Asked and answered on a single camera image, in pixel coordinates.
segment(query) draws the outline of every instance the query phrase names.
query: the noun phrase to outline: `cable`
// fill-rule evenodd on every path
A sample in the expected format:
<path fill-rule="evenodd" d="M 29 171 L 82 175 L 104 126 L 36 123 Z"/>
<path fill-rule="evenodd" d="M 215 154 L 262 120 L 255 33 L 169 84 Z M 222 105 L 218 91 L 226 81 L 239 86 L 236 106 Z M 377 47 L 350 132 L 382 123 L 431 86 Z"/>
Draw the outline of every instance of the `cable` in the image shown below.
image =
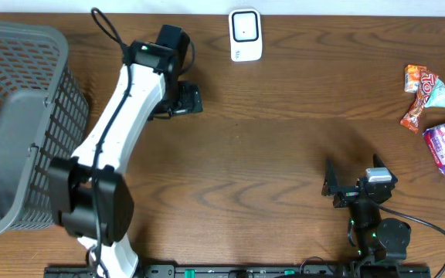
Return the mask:
<path fill-rule="evenodd" d="M 409 219 L 409 220 L 414 221 L 414 222 L 417 222 L 417 223 L 419 223 L 419 224 L 425 225 L 425 226 L 430 227 L 430 228 L 432 228 L 432 229 L 435 229 L 436 231 L 438 231 L 438 232 L 440 232 L 441 234 L 445 235 L 445 231 L 444 231 L 443 229 L 437 227 L 436 225 L 431 224 L 431 223 L 428 223 L 428 222 L 426 222 L 426 221 L 423 221 L 422 219 L 418 219 L 418 218 L 416 218 L 416 217 L 413 217 L 413 216 L 410 216 L 410 215 L 403 214 L 403 213 L 401 213 L 401 212 L 393 211 L 393 210 L 390 209 L 390 208 L 385 208 L 385 207 L 383 207 L 383 206 L 377 204 L 374 200 L 370 199 L 368 192 L 366 192 L 366 193 L 367 193 L 366 195 L 367 195 L 367 199 L 369 200 L 369 202 L 370 202 L 372 205 L 374 205 L 375 207 L 377 207 L 378 209 L 383 210 L 384 212 L 388 212 L 388 213 L 390 213 L 390 214 L 399 216 L 399 217 L 403 217 L 403 218 L 405 218 L 405 219 Z M 444 263 L 444 265 L 442 266 L 442 268 L 439 270 L 439 272 L 434 276 L 434 278 L 440 278 L 440 277 L 442 276 L 442 274 L 444 273 L 444 271 L 445 271 L 445 263 Z"/>
<path fill-rule="evenodd" d="M 190 64 L 188 64 L 186 68 L 182 69 L 179 75 L 187 73 L 195 63 L 195 45 L 193 44 L 192 41 L 190 41 L 190 47 L 192 48 L 192 61 L 190 61 Z"/>
<path fill-rule="evenodd" d="M 303 274 L 303 272 L 304 272 L 304 267 L 307 265 L 307 263 L 311 260 L 311 259 L 319 259 L 319 260 L 321 260 L 324 264 L 325 264 L 325 266 L 329 269 L 329 271 L 331 271 L 331 273 L 334 275 L 334 271 L 332 270 L 332 268 L 324 261 L 324 259 L 322 259 L 321 257 L 319 257 L 319 256 L 312 256 L 312 257 L 310 257 L 310 258 L 307 258 L 302 264 L 301 264 L 301 266 L 300 266 L 300 274 Z"/>
<path fill-rule="evenodd" d="M 112 31 L 112 33 L 114 34 L 114 36 L 112 36 L 97 20 L 96 17 L 96 13 L 98 15 L 100 15 L 100 17 L 107 23 L 107 26 L 109 27 L 109 29 Z M 120 47 L 121 47 L 121 51 L 123 53 L 123 57 L 127 57 L 127 46 L 124 44 L 124 42 L 121 40 L 120 35 L 117 33 L 116 29 L 114 28 L 114 26 L 111 24 L 111 22 L 109 21 L 109 19 L 107 19 L 107 17 L 104 15 L 104 13 L 102 13 L 98 8 L 92 8 L 92 10 L 90 11 L 90 14 L 92 15 L 93 20 L 95 21 L 95 23 L 99 26 L 99 28 L 107 35 L 109 36 L 112 40 L 114 40 L 115 42 L 117 42 Z M 109 121 L 106 124 L 106 127 L 104 128 L 99 141 L 96 144 L 96 150 L 93 154 L 93 162 L 92 162 L 92 167 L 90 169 L 91 173 L 92 173 L 92 192 L 93 192 L 93 197 L 92 197 L 92 205 L 93 205 L 93 210 L 96 212 L 96 232 L 97 232 L 97 244 L 95 246 L 95 248 L 93 249 L 95 255 L 96 255 L 96 260 L 94 262 L 94 269 L 95 269 L 95 273 L 96 273 L 96 277 L 98 276 L 97 274 L 97 268 L 98 266 L 100 266 L 104 272 L 104 276 L 106 278 L 109 277 L 109 273 L 107 272 L 106 266 L 102 263 L 102 261 L 100 260 L 100 255 L 102 252 L 102 232 L 100 231 L 100 213 L 99 213 L 99 207 L 98 207 L 98 202 L 99 202 L 99 192 L 98 192 L 98 188 L 97 188 L 97 165 L 99 163 L 99 156 L 100 153 L 102 152 L 102 145 L 104 143 L 104 140 L 107 136 L 107 132 L 110 130 L 111 126 L 113 125 L 114 120 L 116 119 L 117 115 L 120 113 L 121 108 L 123 107 L 124 103 L 126 102 L 127 98 L 130 96 L 130 89 L 131 89 L 131 68 L 130 65 L 128 63 L 127 64 L 127 74 L 128 74 L 128 84 L 127 84 L 127 89 L 124 91 L 123 93 L 123 97 L 121 98 L 120 103 L 117 105 L 116 110 L 113 112 L 113 115 L 111 116 L 111 118 L 109 119 Z"/>

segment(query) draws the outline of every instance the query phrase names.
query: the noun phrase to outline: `orange snack package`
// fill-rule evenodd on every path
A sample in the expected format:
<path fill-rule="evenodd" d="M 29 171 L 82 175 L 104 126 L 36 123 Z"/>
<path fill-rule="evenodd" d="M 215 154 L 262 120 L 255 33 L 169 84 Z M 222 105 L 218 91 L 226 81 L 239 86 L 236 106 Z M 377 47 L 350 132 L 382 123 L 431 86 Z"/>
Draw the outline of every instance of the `orange snack package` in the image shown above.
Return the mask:
<path fill-rule="evenodd" d="M 420 86 L 420 70 L 426 70 L 426 66 L 408 65 L 405 68 L 405 92 L 418 92 L 418 87 Z"/>
<path fill-rule="evenodd" d="M 416 93 L 415 102 L 411 105 L 401 124 L 408 127 L 414 133 L 418 132 L 420 115 L 422 114 L 425 103 L 429 100 L 430 94 L 436 85 L 438 75 L 431 73 L 426 69 L 420 70 L 420 86 Z"/>

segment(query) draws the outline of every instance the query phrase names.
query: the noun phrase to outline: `basket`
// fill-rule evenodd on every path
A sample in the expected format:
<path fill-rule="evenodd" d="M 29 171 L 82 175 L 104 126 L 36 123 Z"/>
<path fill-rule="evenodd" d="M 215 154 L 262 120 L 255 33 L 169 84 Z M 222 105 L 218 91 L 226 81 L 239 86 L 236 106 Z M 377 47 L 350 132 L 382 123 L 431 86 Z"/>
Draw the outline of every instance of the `basket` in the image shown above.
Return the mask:
<path fill-rule="evenodd" d="M 83 140 L 89 107 L 57 30 L 0 22 L 0 233 L 53 224 L 47 171 Z"/>

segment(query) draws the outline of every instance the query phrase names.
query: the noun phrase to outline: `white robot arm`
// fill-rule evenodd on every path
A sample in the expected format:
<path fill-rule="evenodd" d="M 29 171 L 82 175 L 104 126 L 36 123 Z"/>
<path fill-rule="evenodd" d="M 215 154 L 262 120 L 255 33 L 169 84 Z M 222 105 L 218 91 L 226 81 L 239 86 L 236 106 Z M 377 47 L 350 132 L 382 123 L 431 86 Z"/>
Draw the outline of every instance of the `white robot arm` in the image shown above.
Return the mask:
<path fill-rule="evenodd" d="M 189 44 L 189 37 L 180 28 L 163 25 L 156 43 L 133 42 L 124 49 L 129 60 L 121 68 L 116 90 L 96 126 L 71 159 L 54 158 L 49 166 L 53 221 L 87 249 L 101 244 L 100 276 L 130 278 L 138 266 L 138 255 L 126 234 L 134 203 L 123 174 L 145 123 L 159 114 L 169 118 L 202 111 L 199 88 L 178 82 Z M 129 94 L 111 121 L 130 82 Z M 102 151 L 94 164 L 103 133 Z M 91 178 L 97 198 L 91 188 L 81 186 Z M 89 256 L 96 261 L 95 253 Z"/>

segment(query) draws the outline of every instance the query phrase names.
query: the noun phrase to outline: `wooden tabletop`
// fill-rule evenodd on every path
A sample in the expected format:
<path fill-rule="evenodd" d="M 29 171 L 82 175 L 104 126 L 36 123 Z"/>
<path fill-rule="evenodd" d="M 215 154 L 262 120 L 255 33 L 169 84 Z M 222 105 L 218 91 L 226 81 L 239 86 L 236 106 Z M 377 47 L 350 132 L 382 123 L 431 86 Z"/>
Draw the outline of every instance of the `wooden tabletop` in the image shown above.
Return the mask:
<path fill-rule="evenodd" d="M 70 45 L 70 67 L 91 99 L 93 126 L 116 86 L 121 52 L 89 15 L 0 14 L 51 25 Z M 197 60 L 204 112 L 148 123 L 126 179 L 135 200 L 128 230 L 142 257 L 180 264 L 298 264 L 355 256 L 348 210 L 321 196 L 325 160 L 352 185 L 377 153 L 399 178 L 385 203 L 445 229 L 445 176 L 421 134 L 399 124 L 414 100 L 404 66 L 445 82 L 445 19 L 263 16 L 263 57 L 234 63 L 226 16 L 110 15 L 125 42 L 155 41 L 181 26 Z M 422 130 L 445 123 L 425 110 Z M 435 274 L 445 238 L 413 228 L 409 263 Z M 85 250 L 61 228 L 0 236 L 0 277 L 42 277 L 49 264 L 82 264 Z"/>

